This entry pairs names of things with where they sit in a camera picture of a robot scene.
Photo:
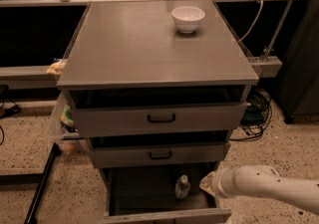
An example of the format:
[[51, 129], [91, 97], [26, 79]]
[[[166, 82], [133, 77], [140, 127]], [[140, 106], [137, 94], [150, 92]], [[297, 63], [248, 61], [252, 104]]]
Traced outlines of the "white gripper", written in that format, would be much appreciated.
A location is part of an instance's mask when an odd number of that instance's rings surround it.
[[233, 169], [220, 168], [203, 177], [199, 187], [206, 193], [218, 198], [232, 198], [236, 195], [236, 187], [233, 181]]

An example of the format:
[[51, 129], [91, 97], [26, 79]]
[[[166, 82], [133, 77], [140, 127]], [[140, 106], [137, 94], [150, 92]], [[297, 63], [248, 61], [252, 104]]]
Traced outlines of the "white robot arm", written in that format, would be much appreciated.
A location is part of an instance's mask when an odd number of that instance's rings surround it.
[[217, 198], [269, 198], [319, 214], [319, 181], [281, 176], [269, 165], [220, 168], [203, 177], [199, 187]]

